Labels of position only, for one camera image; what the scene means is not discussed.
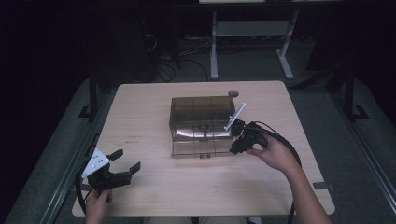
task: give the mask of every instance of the desk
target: desk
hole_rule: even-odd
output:
[[[173,159],[169,128],[173,97],[227,95],[239,91],[240,119],[267,123],[298,151],[310,183],[323,182],[285,85],[280,81],[121,85],[97,148],[124,149],[111,162],[123,172],[141,161],[129,186],[114,189],[109,214],[117,217],[266,216],[289,213],[292,196],[285,176],[246,153],[210,159]],[[327,189],[314,189],[327,213],[334,212]],[[78,203],[75,216],[83,216]]]

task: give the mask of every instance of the brown translucent box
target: brown translucent box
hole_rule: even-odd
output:
[[[230,155],[233,143],[224,127],[235,112],[230,96],[173,98],[169,126],[173,158]]]

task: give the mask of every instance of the black wire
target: black wire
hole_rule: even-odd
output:
[[[90,191],[88,191],[87,195],[85,195],[84,201],[87,200],[88,195],[90,195],[90,193],[92,192],[93,188],[90,189]]]
[[[206,81],[209,82],[209,77],[207,76],[207,72],[206,72],[205,68],[200,63],[196,62],[195,60],[190,60],[190,59],[183,59],[183,60],[180,60],[180,61],[181,62],[190,62],[190,63],[198,64],[202,68],[202,70],[204,70]]]
[[[85,168],[88,164],[88,161],[84,161],[79,167],[78,167],[78,171],[76,172],[75,175],[75,186],[76,186],[76,194],[77,194],[77,198],[78,198],[78,203],[79,206],[82,209],[82,212],[84,214],[87,213],[87,208],[85,205],[85,199],[82,197],[82,193],[81,193],[81,174],[82,174],[82,169]]]
[[[204,50],[210,49],[210,48],[211,48],[211,45],[210,45],[210,44],[207,44],[207,45],[205,45],[205,46],[196,47],[196,48],[194,48],[194,49],[189,49],[189,50],[187,50],[187,51],[184,51],[184,52],[180,53],[179,56],[180,56],[180,57],[183,57],[183,56],[190,55],[190,54],[204,53],[204,52],[206,52],[206,51],[204,51]]]
[[[238,42],[230,42],[227,44],[219,44],[216,52],[218,54],[235,54],[242,52],[242,44]]]
[[[176,76],[175,68],[173,68],[169,64],[164,64],[164,63],[160,63],[160,66],[166,66],[168,71],[166,71],[165,69],[159,67],[158,68],[159,71],[157,72],[158,73],[158,77],[164,82],[171,82]]]
[[[294,203],[291,204],[290,212],[289,212],[289,218],[288,218],[288,224],[293,223],[293,218],[294,218]]]
[[[210,37],[202,37],[202,38],[198,38],[198,39],[190,39],[190,38],[187,38],[187,37],[185,37],[185,38],[183,38],[183,40],[185,40],[185,41],[190,41],[190,42],[193,42],[193,43],[205,43],[205,42],[207,42],[207,40],[210,40],[211,38]]]
[[[260,123],[260,124],[264,125],[265,127],[269,128],[271,131],[273,131],[274,133],[276,133],[277,135],[280,136],[279,133],[277,133],[273,128],[271,128],[268,124],[266,124],[266,123],[264,123],[264,122],[261,122],[261,121],[253,121],[253,123]]]

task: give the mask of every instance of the black handheld controller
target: black handheld controller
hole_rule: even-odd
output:
[[[107,156],[114,161],[123,155],[123,150],[119,149]],[[127,172],[113,174],[109,171],[110,163],[88,176],[88,183],[96,190],[115,189],[131,184],[132,175],[140,170],[140,162],[135,164]]]
[[[254,144],[268,147],[267,140],[261,135],[261,128],[255,122],[245,125],[244,121],[236,119],[231,127],[231,135],[239,137],[231,145],[230,151],[236,155],[251,149]]]

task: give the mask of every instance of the black cable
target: black cable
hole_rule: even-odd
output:
[[[261,122],[261,121],[253,121],[253,123],[260,123],[260,124],[264,125],[265,127],[269,128],[271,131],[273,131],[274,133],[276,133],[277,135],[280,136],[279,133],[277,133],[273,128],[271,128],[268,124],[266,124],[266,123],[264,123],[264,122]]]
[[[294,218],[294,203],[291,204],[290,212],[289,212],[289,218],[288,218],[288,224],[293,223],[293,218]]]
[[[158,77],[164,82],[171,82],[176,76],[175,68],[173,68],[169,64],[164,64],[164,63],[160,63],[160,66],[166,66],[168,71],[159,67],[158,68],[159,71],[157,72]]]
[[[235,54],[235,53],[242,52],[244,50],[245,49],[243,49],[242,43],[233,41],[233,42],[229,42],[229,43],[225,43],[225,44],[219,43],[218,49],[216,50],[216,52],[218,54]]]
[[[85,199],[82,197],[82,193],[81,193],[81,174],[82,174],[82,169],[85,168],[88,164],[88,161],[84,161],[79,167],[78,167],[78,171],[76,172],[75,175],[75,186],[76,186],[76,194],[77,194],[77,198],[78,198],[78,203],[79,206],[82,209],[82,212],[84,214],[87,213],[87,208],[85,205]]]
[[[209,77],[207,76],[207,72],[206,72],[205,68],[200,63],[196,62],[195,60],[190,60],[190,59],[183,59],[183,60],[180,60],[180,61],[181,62],[191,62],[191,63],[198,64],[202,68],[202,70],[204,70],[206,81],[209,82]]]
[[[84,201],[87,200],[88,195],[90,195],[90,193],[92,192],[93,188],[90,189],[90,191],[88,191],[87,195],[85,195]]]
[[[182,56],[186,56],[186,55],[189,55],[189,54],[199,53],[199,52],[203,51],[204,49],[210,49],[211,48],[211,42],[212,41],[209,39],[203,45],[195,47],[193,49],[189,49],[187,51],[184,51],[184,52],[180,53],[179,56],[182,57]]]

